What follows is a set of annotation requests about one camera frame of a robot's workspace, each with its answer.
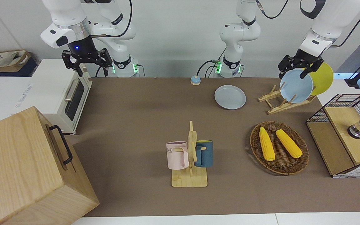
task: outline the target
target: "wooden cabinet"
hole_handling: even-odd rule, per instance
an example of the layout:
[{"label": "wooden cabinet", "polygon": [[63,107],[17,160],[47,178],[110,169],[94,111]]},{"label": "wooden cabinet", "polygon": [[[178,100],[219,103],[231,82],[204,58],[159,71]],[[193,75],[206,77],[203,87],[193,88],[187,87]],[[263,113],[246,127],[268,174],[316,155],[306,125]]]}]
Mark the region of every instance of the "wooden cabinet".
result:
[{"label": "wooden cabinet", "polygon": [[34,107],[0,121],[0,224],[69,225],[99,205],[62,137]]}]

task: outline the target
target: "oven window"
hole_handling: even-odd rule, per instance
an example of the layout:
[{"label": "oven window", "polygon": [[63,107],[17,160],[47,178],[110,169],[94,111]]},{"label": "oven window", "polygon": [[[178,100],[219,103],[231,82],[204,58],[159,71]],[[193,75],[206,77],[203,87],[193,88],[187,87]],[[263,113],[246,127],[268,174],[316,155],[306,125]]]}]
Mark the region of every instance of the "oven window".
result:
[{"label": "oven window", "polygon": [[79,82],[72,101],[68,102],[65,108],[65,114],[69,117],[71,121],[73,121],[74,116],[76,115],[77,108],[79,107],[81,98],[83,97],[83,93],[84,85]]}]

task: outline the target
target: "oven handle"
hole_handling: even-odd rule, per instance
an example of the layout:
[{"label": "oven handle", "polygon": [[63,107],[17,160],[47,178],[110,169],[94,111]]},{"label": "oven handle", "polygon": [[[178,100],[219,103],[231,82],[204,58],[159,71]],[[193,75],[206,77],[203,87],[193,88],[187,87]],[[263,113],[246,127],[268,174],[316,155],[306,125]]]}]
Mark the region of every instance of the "oven handle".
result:
[{"label": "oven handle", "polygon": [[65,97],[66,102],[71,102],[73,100],[74,94],[76,93],[79,83],[80,83],[80,79],[73,80],[72,85],[70,86],[69,91]]},{"label": "oven handle", "polygon": [[66,159],[65,161],[63,161],[63,164],[66,165],[68,163],[70,163],[73,159],[73,155],[72,152],[70,151],[70,148],[68,146],[68,143],[66,142],[65,137],[63,136],[62,130],[60,129],[60,127],[58,125],[53,125],[51,127],[48,128],[50,131],[57,129],[59,132],[60,137],[62,138],[63,144],[65,145],[66,151],[67,151],[67,156],[69,157],[68,159]]}]

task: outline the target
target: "green indicator light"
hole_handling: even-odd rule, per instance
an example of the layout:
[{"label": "green indicator light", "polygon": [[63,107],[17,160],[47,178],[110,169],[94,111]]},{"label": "green indicator light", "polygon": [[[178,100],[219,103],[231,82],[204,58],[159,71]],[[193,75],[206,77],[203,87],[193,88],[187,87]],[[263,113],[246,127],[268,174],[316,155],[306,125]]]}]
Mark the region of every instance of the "green indicator light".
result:
[{"label": "green indicator light", "polygon": [[218,62],[218,65],[216,66],[216,73],[220,74],[221,71],[222,71],[222,63]]},{"label": "green indicator light", "polygon": [[133,64],[133,70],[134,70],[134,73],[138,73],[138,67],[135,64]]}]

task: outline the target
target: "white toaster oven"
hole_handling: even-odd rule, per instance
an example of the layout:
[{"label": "white toaster oven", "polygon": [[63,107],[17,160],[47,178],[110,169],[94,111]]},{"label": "white toaster oven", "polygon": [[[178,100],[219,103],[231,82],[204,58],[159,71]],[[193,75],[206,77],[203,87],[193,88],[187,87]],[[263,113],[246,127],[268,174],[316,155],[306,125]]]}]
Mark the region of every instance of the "white toaster oven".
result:
[{"label": "white toaster oven", "polygon": [[64,133],[74,134],[92,81],[85,65],[83,76],[67,69],[62,59],[43,59],[11,114],[35,106]]}]

